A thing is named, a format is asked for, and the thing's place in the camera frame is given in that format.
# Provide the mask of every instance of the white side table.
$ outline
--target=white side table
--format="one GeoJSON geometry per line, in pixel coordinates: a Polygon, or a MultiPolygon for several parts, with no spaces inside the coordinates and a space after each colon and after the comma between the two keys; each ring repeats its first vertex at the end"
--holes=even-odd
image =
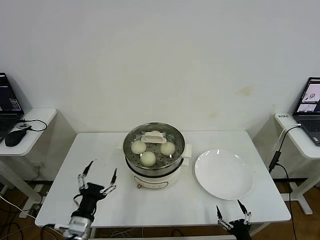
{"type": "MultiPolygon", "coordinates": [[[[55,108],[30,108],[24,109],[23,111],[25,112],[23,118],[26,120],[39,119],[47,125],[49,125],[51,120],[57,114],[57,110],[55,108]]],[[[34,129],[41,129],[44,127],[44,124],[41,122],[32,122],[29,124],[32,125],[34,129]]],[[[42,133],[43,131],[28,131],[21,142],[17,146],[13,147],[6,146],[5,141],[0,143],[0,175],[28,196],[28,200],[25,203],[23,210],[31,209],[33,204],[41,201],[41,196],[38,192],[40,192],[43,185],[39,184],[35,189],[30,187],[13,169],[11,169],[8,165],[8,161],[10,161],[10,157],[22,157],[29,153],[42,133]]],[[[35,172],[35,169],[27,161],[21,161],[20,164],[23,165],[23,168],[26,171],[35,172]]],[[[21,212],[19,216],[20,218],[27,217],[23,212],[21,212]]]]}
{"type": "MultiPolygon", "coordinates": [[[[287,112],[276,113],[274,118],[284,128],[289,128],[291,125],[297,124],[296,120],[287,112]]],[[[297,147],[299,152],[306,159],[310,160],[320,160],[320,147],[316,146],[310,137],[305,133],[302,128],[295,128],[288,132],[287,134],[293,144],[297,147]]],[[[304,214],[311,215],[313,214],[310,206],[308,205],[307,200],[304,197],[304,194],[316,185],[320,181],[320,173],[318,169],[315,169],[310,177],[305,180],[300,186],[297,186],[296,183],[291,182],[290,187],[291,200],[298,201],[304,214]]],[[[289,201],[289,193],[281,194],[284,201],[289,201]]]]}

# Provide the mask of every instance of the white table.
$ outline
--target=white table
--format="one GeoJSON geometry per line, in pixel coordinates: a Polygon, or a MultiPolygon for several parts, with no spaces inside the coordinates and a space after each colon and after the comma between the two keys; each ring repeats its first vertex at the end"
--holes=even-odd
{"type": "Polygon", "coordinates": [[[194,163],[210,149],[221,148],[237,153],[254,169],[252,191],[241,199],[252,212],[252,223],[288,221],[291,216],[266,166],[246,131],[182,132],[192,144],[189,166],[182,166],[176,184],[160,190],[137,188],[126,165],[124,154],[117,149],[126,133],[80,133],[76,136],[54,183],[36,218],[35,224],[68,224],[77,209],[73,197],[78,194],[78,174],[91,160],[86,180],[106,186],[118,168],[117,189],[97,204],[93,228],[203,226],[217,224],[216,205],[227,221],[243,218],[235,200],[218,199],[197,182],[194,163]]]}
{"type": "MultiPolygon", "coordinates": [[[[23,118],[26,120],[39,119],[47,125],[49,125],[57,113],[55,108],[29,108],[23,111],[25,113],[23,118]]],[[[31,125],[34,129],[43,129],[45,127],[41,122],[33,121],[27,122],[27,124],[31,125]]],[[[43,131],[28,131],[17,146],[6,146],[4,140],[0,143],[0,176],[4,177],[9,183],[28,196],[28,200],[23,207],[24,210],[31,209],[33,204],[41,201],[41,196],[37,192],[40,192],[42,185],[38,185],[33,189],[7,163],[10,161],[10,157],[23,157],[29,153],[42,133],[43,131]]],[[[35,173],[34,167],[27,160],[22,160],[19,163],[23,165],[26,171],[35,173]]],[[[19,216],[21,218],[27,217],[23,212],[19,216]]]]}
{"type": "MultiPolygon", "coordinates": [[[[280,112],[274,115],[276,121],[280,124],[282,128],[289,129],[291,125],[297,124],[296,120],[287,112],[280,112]]],[[[316,146],[310,137],[302,128],[295,128],[288,132],[287,134],[299,152],[306,159],[320,160],[320,147],[316,146]]],[[[314,172],[305,180],[299,187],[296,183],[291,182],[290,187],[292,189],[291,200],[298,201],[303,212],[306,215],[313,214],[304,194],[316,185],[320,181],[320,173],[318,169],[314,169],[314,172]]],[[[281,194],[283,200],[289,201],[289,194],[281,194]]]]}

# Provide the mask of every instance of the steamed bun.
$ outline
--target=steamed bun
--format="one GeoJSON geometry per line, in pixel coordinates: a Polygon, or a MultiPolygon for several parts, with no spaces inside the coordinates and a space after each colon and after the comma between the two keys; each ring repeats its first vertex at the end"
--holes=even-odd
{"type": "Polygon", "coordinates": [[[172,142],[166,142],[160,147],[161,153],[163,155],[169,156],[170,154],[174,154],[176,151],[176,146],[172,142]]]}
{"type": "Polygon", "coordinates": [[[146,151],[140,157],[141,164],[145,167],[151,167],[156,163],[156,155],[153,152],[146,151]]]}
{"type": "Polygon", "coordinates": [[[131,144],[131,151],[134,154],[142,154],[146,151],[147,146],[143,141],[137,140],[131,144]]]}

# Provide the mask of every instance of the wall stain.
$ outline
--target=wall stain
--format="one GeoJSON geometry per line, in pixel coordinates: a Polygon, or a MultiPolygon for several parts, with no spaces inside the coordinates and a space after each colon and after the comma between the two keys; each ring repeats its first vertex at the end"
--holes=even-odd
{"type": "Polygon", "coordinates": [[[250,96],[256,91],[256,86],[245,86],[243,88],[240,88],[236,91],[236,94],[242,95],[242,96],[250,96]]]}
{"type": "Polygon", "coordinates": [[[218,116],[217,112],[213,112],[209,115],[209,119],[215,119],[218,116]]]}

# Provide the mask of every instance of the laptop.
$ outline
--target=laptop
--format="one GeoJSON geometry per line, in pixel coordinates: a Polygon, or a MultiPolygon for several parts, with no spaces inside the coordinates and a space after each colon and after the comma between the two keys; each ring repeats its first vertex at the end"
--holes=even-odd
{"type": "Polygon", "coordinates": [[[6,74],[0,72],[0,143],[23,115],[6,74]]]}
{"type": "Polygon", "coordinates": [[[320,146],[320,77],[310,77],[293,113],[311,140],[320,146]]]}

